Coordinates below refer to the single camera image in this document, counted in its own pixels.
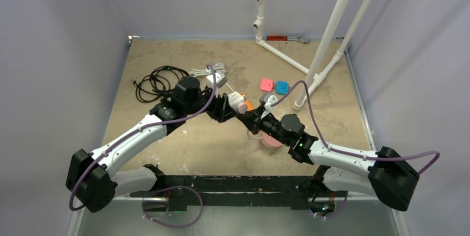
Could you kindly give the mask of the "white cube socket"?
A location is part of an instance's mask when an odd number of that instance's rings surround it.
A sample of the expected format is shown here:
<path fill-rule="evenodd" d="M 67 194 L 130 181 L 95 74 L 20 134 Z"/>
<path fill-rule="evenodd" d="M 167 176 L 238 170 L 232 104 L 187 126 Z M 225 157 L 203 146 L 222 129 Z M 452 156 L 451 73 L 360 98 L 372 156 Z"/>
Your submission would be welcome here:
<path fill-rule="evenodd" d="M 244 97 L 239 92 L 235 91 L 228 94 L 228 103 L 233 110 L 238 111 L 238 105 L 244 102 Z"/>

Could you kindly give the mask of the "orange power strip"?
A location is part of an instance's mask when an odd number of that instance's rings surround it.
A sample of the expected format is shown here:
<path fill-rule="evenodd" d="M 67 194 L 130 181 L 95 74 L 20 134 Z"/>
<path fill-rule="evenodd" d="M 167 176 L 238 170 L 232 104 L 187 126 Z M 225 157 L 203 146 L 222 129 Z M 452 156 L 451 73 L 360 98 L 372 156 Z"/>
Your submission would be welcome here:
<path fill-rule="evenodd" d="M 247 106 L 247 110 L 248 110 L 248 111 L 254 110 L 254 108 L 253 108 L 252 104 L 249 102 L 247 96 L 246 96 L 245 94 L 242 94 L 242 96 L 243 96 L 243 98 L 244 98 L 244 103 L 245 103 L 246 106 Z"/>

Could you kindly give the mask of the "blue plug adapter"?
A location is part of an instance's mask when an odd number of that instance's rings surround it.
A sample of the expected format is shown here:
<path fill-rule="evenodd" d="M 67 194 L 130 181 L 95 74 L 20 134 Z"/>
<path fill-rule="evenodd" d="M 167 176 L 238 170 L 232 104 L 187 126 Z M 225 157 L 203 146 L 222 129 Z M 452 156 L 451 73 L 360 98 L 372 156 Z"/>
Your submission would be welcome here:
<path fill-rule="evenodd" d="M 286 81 L 277 81 L 275 84 L 274 91 L 278 95 L 286 95 L 290 90 L 289 83 Z"/>

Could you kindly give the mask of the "pink plug adapter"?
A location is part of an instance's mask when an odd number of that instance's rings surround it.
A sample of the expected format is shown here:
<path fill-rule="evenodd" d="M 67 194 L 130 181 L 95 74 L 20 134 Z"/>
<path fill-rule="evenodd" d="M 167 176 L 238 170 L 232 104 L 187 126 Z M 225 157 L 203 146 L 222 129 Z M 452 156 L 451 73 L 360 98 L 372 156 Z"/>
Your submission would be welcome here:
<path fill-rule="evenodd" d="M 272 79 L 262 78 L 259 88 L 261 91 L 270 92 L 274 88 L 274 81 Z"/>

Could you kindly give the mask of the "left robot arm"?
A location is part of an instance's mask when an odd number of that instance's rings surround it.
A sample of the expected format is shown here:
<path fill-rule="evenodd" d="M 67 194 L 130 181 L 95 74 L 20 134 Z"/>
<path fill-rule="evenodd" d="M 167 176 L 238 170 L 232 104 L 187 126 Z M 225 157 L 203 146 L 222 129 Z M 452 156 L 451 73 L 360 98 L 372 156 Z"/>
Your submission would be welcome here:
<path fill-rule="evenodd" d="M 232 118 L 244 104 L 244 97 L 238 92 L 217 94 L 218 76 L 208 76 L 208 86 L 200 88 L 200 81 L 194 77 L 183 77 L 174 89 L 164 96 L 144 118 L 109 144 L 91 152 L 81 149 L 74 153 L 66 179 L 71 191 L 69 208 L 74 199 L 82 207 L 95 213 L 103 209 L 124 190 L 124 181 L 117 179 L 117 172 L 133 157 L 152 143 L 166 137 L 187 120 L 207 113 L 212 119 L 224 122 Z"/>

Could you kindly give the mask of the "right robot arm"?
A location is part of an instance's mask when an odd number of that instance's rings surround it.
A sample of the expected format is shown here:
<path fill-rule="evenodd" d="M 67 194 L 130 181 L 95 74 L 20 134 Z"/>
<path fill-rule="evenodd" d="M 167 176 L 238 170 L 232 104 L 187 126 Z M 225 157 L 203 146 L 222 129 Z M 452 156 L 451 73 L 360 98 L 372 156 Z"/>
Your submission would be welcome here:
<path fill-rule="evenodd" d="M 386 206 L 406 211 L 420 179 L 419 173 L 393 148 L 364 151 L 322 143 L 305 132 L 296 114 L 277 119 L 273 114 L 252 110 L 237 119 L 252 133 L 265 132 L 289 147 L 288 153 L 299 163 L 325 166 L 326 172 L 314 177 L 311 188 L 323 196 L 329 191 L 350 191 L 376 196 Z"/>

